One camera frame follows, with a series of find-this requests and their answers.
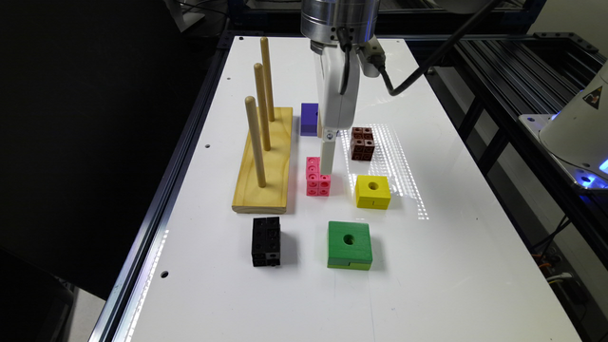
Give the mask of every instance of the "wooden base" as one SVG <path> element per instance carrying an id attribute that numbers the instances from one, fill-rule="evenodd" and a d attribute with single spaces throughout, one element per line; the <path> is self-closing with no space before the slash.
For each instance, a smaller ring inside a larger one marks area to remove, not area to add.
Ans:
<path id="1" fill-rule="evenodd" d="M 294 109 L 276 107 L 275 120 L 270 126 L 270 151 L 262 150 L 266 186 L 257 186 L 256 165 L 247 135 L 243 159 L 238 171 L 237 188 L 232 210 L 241 214 L 284 214 L 287 210 L 289 157 L 292 149 L 292 120 Z"/>

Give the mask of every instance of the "blue block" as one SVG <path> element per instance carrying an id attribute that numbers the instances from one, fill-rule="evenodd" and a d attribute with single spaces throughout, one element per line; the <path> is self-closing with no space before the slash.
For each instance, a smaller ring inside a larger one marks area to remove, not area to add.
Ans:
<path id="1" fill-rule="evenodd" d="M 318 104 L 302 104 L 300 117 L 300 135 L 316 137 L 316 123 L 319 116 Z"/>

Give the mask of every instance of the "pink cube cluster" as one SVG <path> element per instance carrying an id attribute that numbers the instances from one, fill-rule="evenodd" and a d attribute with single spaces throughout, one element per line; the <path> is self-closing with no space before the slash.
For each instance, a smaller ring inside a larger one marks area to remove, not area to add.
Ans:
<path id="1" fill-rule="evenodd" d="M 329 196 L 332 176 L 321 175 L 319 157 L 306 158 L 306 196 Z"/>

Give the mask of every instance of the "wooden peg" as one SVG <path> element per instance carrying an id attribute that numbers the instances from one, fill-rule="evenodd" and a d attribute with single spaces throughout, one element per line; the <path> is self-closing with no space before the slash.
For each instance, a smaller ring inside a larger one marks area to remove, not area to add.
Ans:
<path id="1" fill-rule="evenodd" d="M 268 108 L 268 120 L 275 120 L 275 100 L 273 99 L 273 80 L 270 72 L 270 50 L 268 49 L 268 38 L 261 37 L 259 42 L 262 46 L 262 65 L 264 67 L 264 86 L 266 87 L 266 105 Z"/>
<path id="2" fill-rule="evenodd" d="M 266 186 L 266 174 L 264 172 L 264 159 L 262 158 L 262 147 L 259 142 L 259 130 L 257 129 L 256 99 L 251 96 L 245 98 L 245 109 L 247 110 L 247 121 L 249 122 L 249 135 L 251 146 L 254 150 L 254 164 L 256 165 L 257 186 Z"/>
<path id="3" fill-rule="evenodd" d="M 264 76 L 262 65 L 254 65 L 256 75 L 257 103 L 259 107 L 259 128 L 262 133 L 262 147 L 270 151 L 270 132 L 268 130 L 268 111 L 266 110 L 266 92 L 264 91 Z"/>

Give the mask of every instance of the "black cable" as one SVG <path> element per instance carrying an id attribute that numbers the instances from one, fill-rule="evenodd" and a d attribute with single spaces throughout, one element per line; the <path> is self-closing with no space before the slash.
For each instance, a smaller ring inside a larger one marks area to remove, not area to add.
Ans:
<path id="1" fill-rule="evenodd" d="M 579 318 L 579 323 L 582 324 L 582 320 L 585 319 L 585 316 L 587 315 L 587 304 L 582 303 L 583 305 L 583 311 L 582 311 L 582 316 Z"/>
<path id="2" fill-rule="evenodd" d="M 556 228 L 556 230 L 563 225 L 563 222 L 566 220 L 566 218 L 567 218 L 566 215 L 564 215 L 563 218 L 561 218 L 560 224 L 558 224 L 558 227 Z M 532 246 L 532 249 L 536 250 L 537 248 L 541 247 L 550 238 L 551 238 L 551 234 L 549 234 L 548 236 L 546 236 L 545 238 L 543 238 L 542 240 L 540 240 L 539 242 L 537 242 L 534 246 Z"/>
<path id="3" fill-rule="evenodd" d="M 344 51 L 344 71 L 342 72 L 342 85 L 340 86 L 340 95 L 344 95 L 349 85 L 349 73 L 351 73 L 352 43 L 349 32 L 344 27 L 338 29 L 337 36 L 340 48 Z"/>
<path id="4" fill-rule="evenodd" d="M 544 250 L 542 251 L 541 254 L 541 260 L 544 258 L 544 255 L 547 253 L 547 251 L 549 250 L 549 246 L 551 246 L 551 243 L 553 242 L 553 239 L 555 238 L 555 236 L 557 234 L 559 234 L 562 230 L 566 229 L 566 227 L 570 224 L 570 219 L 567 220 L 562 226 L 558 227 L 558 229 L 555 230 L 555 232 L 551 233 L 550 235 L 550 239 L 547 242 L 546 247 L 544 247 Z"/>
<path id="5" fill-rule="evenodd" d="M 198 6 L 198 5 L 200 5 L 200 4 L 205 4 L 205 3 L 208 3 L 208 2 L 213 2 L 213 1 L 220 1 L 220 0 L 202 0 L 202 1 L 198 1 L 198 3 L 194 4 L 194 6 Z M 181 14 L 182 14 L 182 15 L 184 15 L 185 13 L 188 13 L 188 12 L 190 12 L 190 11 L 191 11 L 191 10 L 193 10 L 193 9 L 197 9 L 197 8 L 195 8 L 195 7 L 190 7 L 190 8 L 188 8 L 187 10 L 183 11 Z"/>
<path id="6" fill-rule="evenodd" d="M 182 1 L 178 1 L 178 0 L 173 0 L 173 1 L 177 2 L 178 4 L 182 4 L 182 5 L 184 5 L 184 6 L 190 6 L 191 8 L 197 8 L 197 9 L 200 9 L 200 10 L 209 10 L 209 11 L 212 11 L 212 12 L 215 12 L 215 13 L 223 14 L 223 15 L 225 15 L 226 17 L 229 17 L 228 13 L 226 13 L 226 12 L 222 12 L 221 10 L 216 10 L 216 9 L 208 9 L 208 8 L 202 8 L 202 7 L 200 7 L 200 6 L 196 6 L 196 5 L 190 5 L 190 4 L 182 3 Z"/>
<path id="7" fill-rule="evenodd" d="M 407 79 L 395 89 L 392 88 L 389 75 L 386 72 L 384 63 L 381 65 L 374 66 L 380 71 L 382 79 L 384 80 L 387 89 L 389 90 L 390 96 L 397 96 L 411 86 L 420 76 L 422 76 L 427 70 L 434 66 L 440 58 L 442 58 L 451 48 L 458 43 L 458 41 L 477 24 L 479 24 L 500 2 L 503 0 L 492 0 L 487 3 L 483 8 L 478 10 L 475 14 L 466 21 L 454 34 L 452 34 L 439 48 L 437 48 L 418 68 L 407 77 Z"/>

